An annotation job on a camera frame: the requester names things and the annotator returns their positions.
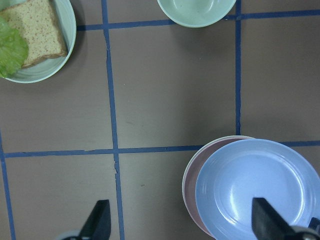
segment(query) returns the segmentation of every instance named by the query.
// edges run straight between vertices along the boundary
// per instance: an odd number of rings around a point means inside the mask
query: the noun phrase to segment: lettuce leaf
[[[28,56],[27,42],[19,31],[0,17],[0,77],[6,78],[19,70]]]

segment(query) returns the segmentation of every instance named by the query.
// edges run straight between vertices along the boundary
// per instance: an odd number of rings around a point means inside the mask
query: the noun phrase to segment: bread slice
[[[23,68],[68,54],[51,0],[27,0],[5,8],[0,16],[11,28],[18,29],[29,46]]]

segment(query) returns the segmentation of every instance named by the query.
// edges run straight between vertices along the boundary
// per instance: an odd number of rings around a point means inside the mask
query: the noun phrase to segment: green bowl
[[[236,0],[157,0],[172,21],[189,28],[202,28],[221,20]]]
[[[5,0],[0,5],[1,9],[15,4],[25,2],[26,0]],[[58,72],[69,59],[75,46],[77,25],[75,13],[69,0],[52,1],[61,26],[64,41],[67,46],[68,54],[64,57],[47,59],[35,66],[18,70],[16,73],[9,75],[5,79],[16,83],[36,83],[45,80]]]

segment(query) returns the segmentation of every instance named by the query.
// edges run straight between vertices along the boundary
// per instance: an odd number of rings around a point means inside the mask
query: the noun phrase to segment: bowl
[[[25,2],[26,0],[7,0],[8,5],[2,8]],[[77,25],[75,13],[69,0],[53,0],[62,35],[68,50],[67,56],[47,59],[35,66],[18,70],[5,79],[16,83],[36,83],[45,80],[58,72],[68,61],[76,42]]]
[[[198,225],[200,229],[202,229],[205,233],[211,236],[206,226],[202,222],[197,205],[196,205],[196,181],[198,174],[200,172],[201,167],[205,163],[205,161],[213,154],[215,151],[220,149],[221,147],[233,143],[235,141],[243,140],[243,139],[251,139],[249,136],[225,136],[213,140],[200,148],[191,158],[188,165],[185,168],[183,178],[182,178],[182,196],[185,207],[189,212],[193,221]]]
[[[172,21],[189,28],[209,26],[221,20],[236,0],[157,0]]]
[[[256,240],[252,199],[265,198],[290,226],[308,227],[320,216],[320,179],[293,149],[245,139],[215,151],[195,186],[198,213],[217,240]]]

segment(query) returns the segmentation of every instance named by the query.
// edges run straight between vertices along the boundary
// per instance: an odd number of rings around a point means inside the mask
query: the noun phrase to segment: blue plate
[[[196,206],[217,240],[256,240],[251,228],[252,198],[261,197],[292,226],[307,227],[320,217],[320,179],[291,148],[264,139],[223,146],[201,168]]]

